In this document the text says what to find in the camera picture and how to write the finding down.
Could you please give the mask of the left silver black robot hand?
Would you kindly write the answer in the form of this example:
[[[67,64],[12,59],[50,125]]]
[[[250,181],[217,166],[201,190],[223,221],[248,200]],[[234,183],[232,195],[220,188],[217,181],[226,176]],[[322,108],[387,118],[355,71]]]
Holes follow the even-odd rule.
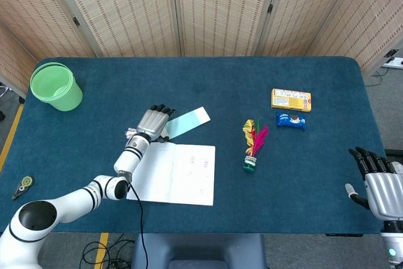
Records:
[[[146,138],[149,142],[167,142],[169,136],[164,132],[171,115],[176,112],[164,104],[152,105],[141,118],[136,127],[136,135]]]

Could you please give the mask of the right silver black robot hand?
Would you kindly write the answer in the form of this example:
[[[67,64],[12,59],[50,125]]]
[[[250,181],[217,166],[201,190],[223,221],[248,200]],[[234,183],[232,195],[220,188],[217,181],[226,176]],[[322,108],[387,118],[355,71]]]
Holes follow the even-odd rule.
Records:
[[[362,198],[349,183],[348,197],[369,210],[381,221],[403,221],[403,165],[362,147],[350,149],[364,182],[366,197]]]

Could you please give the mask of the teal white tasselled bookmark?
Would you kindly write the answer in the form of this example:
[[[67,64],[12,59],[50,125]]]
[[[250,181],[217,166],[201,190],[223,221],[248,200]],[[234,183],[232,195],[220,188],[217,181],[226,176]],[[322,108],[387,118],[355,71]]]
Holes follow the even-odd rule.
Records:
[[[169,118],[164,132],[169,136],[169,139],[172,139],[209,121],[210,117],[204,107],[199,107],[173,120]]]

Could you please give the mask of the white lined paper notebook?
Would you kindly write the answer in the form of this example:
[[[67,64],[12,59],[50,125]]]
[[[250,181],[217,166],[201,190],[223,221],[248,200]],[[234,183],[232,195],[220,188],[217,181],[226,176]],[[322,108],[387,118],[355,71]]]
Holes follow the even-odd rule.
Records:
[[[153,142],[133,173],[128,200],[213,205],[215,147]]]

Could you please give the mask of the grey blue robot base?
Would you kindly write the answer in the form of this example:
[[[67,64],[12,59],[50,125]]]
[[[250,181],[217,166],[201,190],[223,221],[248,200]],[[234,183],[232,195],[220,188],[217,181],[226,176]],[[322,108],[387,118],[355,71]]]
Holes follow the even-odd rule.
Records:
[[[262,234],[144,234],[131,269],[267,269]]]

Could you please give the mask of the blue felt table cover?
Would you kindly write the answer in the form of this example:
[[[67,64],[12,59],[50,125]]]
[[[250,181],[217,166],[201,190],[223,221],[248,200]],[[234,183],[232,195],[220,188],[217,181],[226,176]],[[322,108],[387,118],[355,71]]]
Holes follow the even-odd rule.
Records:
[[[0,232],[23,204],[52,199],[113,175],[125,131],[146,109],[164,104],[176,116],[198,107],[210,121],[175,139],[215,146],[211,207],[103,200],[59,231],[149,233],[377,233],[382,223],[352,202],[365,192],[349,150],[384,154],[358,63],[349,57],[61,58],[83,91],[60,112],[32,94],[0,172]],[[311,112],[271,106],[272,89],[307,92]],[[277,127],[276,113],[303,115],[305,130]],[[246,171],[246,120],[269,134]],[[11,197],[24,176],[34,177]]]

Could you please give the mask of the green plastic bucket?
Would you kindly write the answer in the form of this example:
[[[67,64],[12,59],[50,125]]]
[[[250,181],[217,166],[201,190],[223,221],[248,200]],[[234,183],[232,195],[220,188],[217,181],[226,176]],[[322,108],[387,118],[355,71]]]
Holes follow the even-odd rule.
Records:
[[[58,62],[37,67],[31,75],[30,89],[38,100],[62,112],[77,108],[83,97],[73,72]]]

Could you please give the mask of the colourful feather shuttlecock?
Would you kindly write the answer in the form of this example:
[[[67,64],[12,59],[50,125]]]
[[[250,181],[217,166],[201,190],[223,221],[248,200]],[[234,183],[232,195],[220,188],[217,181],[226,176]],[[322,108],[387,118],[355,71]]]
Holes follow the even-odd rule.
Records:
[[[245,121],[242,131],[247,144],[243,168],[246,171],[253,172],[256,167],[256,154],[263,147],[269,134],[269,128],[267,125],[260,127],[259,122],[248,119]]]

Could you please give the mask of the woven folding screen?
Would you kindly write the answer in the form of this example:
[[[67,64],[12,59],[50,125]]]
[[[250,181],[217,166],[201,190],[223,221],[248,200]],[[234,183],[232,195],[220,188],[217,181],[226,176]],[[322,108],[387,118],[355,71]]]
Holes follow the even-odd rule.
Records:
[[[0,82],[21,96],[47,57],[339,55],[368,76],[402,44],[403,0],[0,0]]]

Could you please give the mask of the blue cookie packet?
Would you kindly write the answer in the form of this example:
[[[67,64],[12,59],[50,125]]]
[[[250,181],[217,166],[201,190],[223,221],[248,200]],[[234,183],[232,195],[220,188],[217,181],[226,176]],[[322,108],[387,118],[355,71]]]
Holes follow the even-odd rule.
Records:
[[[303,115],[296,115],[290,113],[276,113],[276,126],[277,127],[292,127],[305,130],[306,121]]]

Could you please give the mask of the white power strip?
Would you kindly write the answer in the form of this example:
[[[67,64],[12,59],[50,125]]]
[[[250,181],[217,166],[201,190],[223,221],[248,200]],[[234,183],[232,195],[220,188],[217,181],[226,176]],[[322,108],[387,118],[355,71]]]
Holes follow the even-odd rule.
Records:
[[[403,69],[403,58],[391,57],[382,65],[382,67],[391,69]]]

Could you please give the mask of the yellow cardboard box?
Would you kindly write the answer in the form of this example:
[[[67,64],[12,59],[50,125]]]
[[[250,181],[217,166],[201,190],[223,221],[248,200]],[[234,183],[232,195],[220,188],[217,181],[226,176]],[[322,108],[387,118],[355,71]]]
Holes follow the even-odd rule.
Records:
[[[271,106],[301,112],[311,112],[312,95],[302,91],[274,88],[271,91]]]

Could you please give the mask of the yellow floor tape strip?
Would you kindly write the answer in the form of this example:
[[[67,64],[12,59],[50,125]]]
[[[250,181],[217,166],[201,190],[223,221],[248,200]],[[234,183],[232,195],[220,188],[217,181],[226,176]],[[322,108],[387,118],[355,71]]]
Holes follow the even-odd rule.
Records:
[[[16,112],[16,116],[15,116],[15,118],[13,120],[12,125],[11,125],[11,128],[9,130],[8,136],[6,138],[6,141],[4,143],[3,149],[2,149],[2,151],[0,153],[0,172],[3,170],[3,166],[4,166],[4,163],[6,161],[8,152],[9,152],[10,147],[11,147],[11,144],[13,142],[13,139],[14,139],[14,136],[15,136],[15,133],[16,133],[16,129],[18,127],[18,124],[19,124],[19,121],[20,121],[20,118],[21,118],[23,108],[24,108],[24,104],[20,104],[19,107],[18,107],[18,110]]]
[[[96,252],[96,257],[95,257],[95,264],[94,264],[94,269],[103,269],[103,264],[105,263],[106,260],[106,253],[108,252],[108,238],[109,234],[107,232],[102,232],[99,241],[98,241],[98,249]]]

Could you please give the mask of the correction tape dispenser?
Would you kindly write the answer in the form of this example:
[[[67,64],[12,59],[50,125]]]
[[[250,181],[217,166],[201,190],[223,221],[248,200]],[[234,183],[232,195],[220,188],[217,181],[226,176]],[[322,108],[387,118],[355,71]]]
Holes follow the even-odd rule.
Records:
[[[27,175],[22,178],[22,180],[18,183],[18,186],[16,187],[16,190],[14,191],[12,195],[12,199],[16,200],[22,194],[26,193],[34,184],[35,179],[34,177]]]

